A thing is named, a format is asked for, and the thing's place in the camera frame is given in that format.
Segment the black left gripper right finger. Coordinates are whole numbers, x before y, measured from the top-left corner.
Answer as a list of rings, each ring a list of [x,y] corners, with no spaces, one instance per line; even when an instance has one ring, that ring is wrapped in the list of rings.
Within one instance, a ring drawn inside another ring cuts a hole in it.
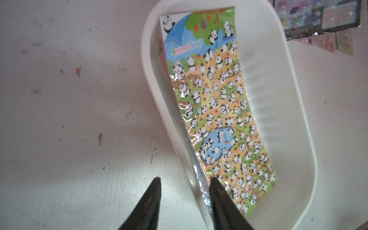
[[[209,194],[215,230],[253,230],[217,178],[211,178]]]

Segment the dark bonbon drop sticker sheet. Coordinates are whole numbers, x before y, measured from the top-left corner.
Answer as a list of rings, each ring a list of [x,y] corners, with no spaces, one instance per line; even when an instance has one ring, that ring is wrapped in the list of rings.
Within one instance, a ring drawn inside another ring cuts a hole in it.
[[[360,26],[362,1],[273,1],[287,40]]]

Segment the purple pink sticker sheet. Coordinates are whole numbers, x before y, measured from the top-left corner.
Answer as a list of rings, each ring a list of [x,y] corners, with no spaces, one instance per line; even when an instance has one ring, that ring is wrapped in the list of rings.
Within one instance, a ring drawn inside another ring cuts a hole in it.
[[[323,49],[329,53],[335,53],[336,50],[335,33],[301,38],[296,41],[308,46]]]

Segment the white plastic storage box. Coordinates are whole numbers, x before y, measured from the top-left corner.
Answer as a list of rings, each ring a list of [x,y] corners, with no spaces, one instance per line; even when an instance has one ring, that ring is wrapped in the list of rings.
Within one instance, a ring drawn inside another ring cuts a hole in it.
[[[159,61],[160,15],[235,6],[241,68],[255,121],[279,184],[250,215],[257,230],[294,230],[308,211],[316,189],[317,162],[311,132],[283,27],[268,1],[159,1],[145,22],[141,60],[180,168],[185,172],[195,210],[160,213],[164,230],[211,230],[213,223],[197,182],[178,107]]]

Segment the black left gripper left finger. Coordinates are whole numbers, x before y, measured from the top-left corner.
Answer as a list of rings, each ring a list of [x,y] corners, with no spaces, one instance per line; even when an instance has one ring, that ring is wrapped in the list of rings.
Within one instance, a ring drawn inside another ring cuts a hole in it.
[[[155,177],[119,230],[156,230],[158,228],[162,184]]]

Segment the green beige sticker sheet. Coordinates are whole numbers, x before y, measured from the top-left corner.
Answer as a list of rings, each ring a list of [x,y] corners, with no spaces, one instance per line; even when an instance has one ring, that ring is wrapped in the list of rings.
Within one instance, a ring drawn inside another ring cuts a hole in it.
[[[338,31],[335,33],[335,38],[338,51],[351,56],[354,54],[351,30]]]

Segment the green panda sticker sheet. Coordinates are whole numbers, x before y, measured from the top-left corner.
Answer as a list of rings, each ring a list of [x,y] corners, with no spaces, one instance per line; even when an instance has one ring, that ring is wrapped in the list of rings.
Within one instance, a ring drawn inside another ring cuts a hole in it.
[[[248,102],[235,8],[162,15],[162,46],[206,206],[219,180],[248,217],[278,182]]]

